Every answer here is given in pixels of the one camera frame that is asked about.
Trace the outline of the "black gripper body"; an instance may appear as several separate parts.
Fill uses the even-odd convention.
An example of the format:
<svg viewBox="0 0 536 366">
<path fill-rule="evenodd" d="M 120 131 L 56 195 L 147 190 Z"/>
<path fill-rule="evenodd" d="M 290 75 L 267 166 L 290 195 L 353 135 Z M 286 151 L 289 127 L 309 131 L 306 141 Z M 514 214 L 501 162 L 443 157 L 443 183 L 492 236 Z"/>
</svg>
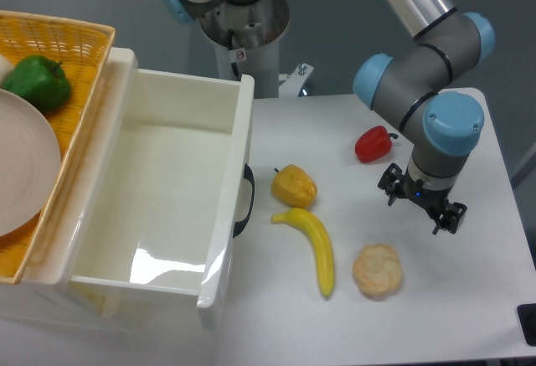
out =
<svg viewBox="0 0 536 366">
<path fill-rule="evenodd" d="M 409 162 L 403 177 L 405 197 L 426 211 L 430 218 L 439 218 L 448 205 L 448 194 L 455 184 L 455 177 L 433 177 Z"/>
</svg>

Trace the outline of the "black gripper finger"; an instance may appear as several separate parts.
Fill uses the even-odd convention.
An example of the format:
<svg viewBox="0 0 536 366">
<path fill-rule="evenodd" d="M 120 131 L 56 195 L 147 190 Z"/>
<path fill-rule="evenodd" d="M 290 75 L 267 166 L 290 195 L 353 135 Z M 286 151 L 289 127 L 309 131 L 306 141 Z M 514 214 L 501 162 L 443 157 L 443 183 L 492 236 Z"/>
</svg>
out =
<svg viewBox="0 0 536 366">
<path fill-rule="evenodd" d="M 404 174 L 401 168 L 391 163 L 382 174 L 378 188 L 388 197 L 388 206 L 391 206 L 397 198 L 404 197 Z"/>
<path fill-rule="evenodd" d="M 462 225 L 466 211 L 465 204 L 449 201 L 433 209 L 431 218 L 435 222 L 435 227 L 432 234 L 436 235 L 440 230 L 445 230 L 454 235 Z"/>
</svg>

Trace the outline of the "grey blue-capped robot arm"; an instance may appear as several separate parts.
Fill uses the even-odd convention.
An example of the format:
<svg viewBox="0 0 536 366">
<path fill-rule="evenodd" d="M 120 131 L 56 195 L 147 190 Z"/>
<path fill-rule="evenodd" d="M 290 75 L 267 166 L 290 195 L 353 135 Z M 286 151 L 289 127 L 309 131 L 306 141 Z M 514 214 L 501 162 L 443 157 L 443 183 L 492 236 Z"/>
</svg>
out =
<svg viewBox="0 0 536 366">
<path fill-rule="evenodd" d="M 376 54 L 353 79 L 354 94 L 414 146 L 406 168 L 390 165 L 379 187 L 390 201 L 421 207 L 435 228 L 455 233 L 464 204 L 448 199 L 477 145 L 483 109 L 450 83 L 492 51 L 492 25 L 460 13 L 451 0 L 387 0 L 415 41 L 401 59 Z M 219 74 L 254 79 L 257 98 L 282 97 L 279 42 L 288 28 L 286 0 L 162 0 L 180 23 L 198 22 L 214 46 Z"/>
</svg>

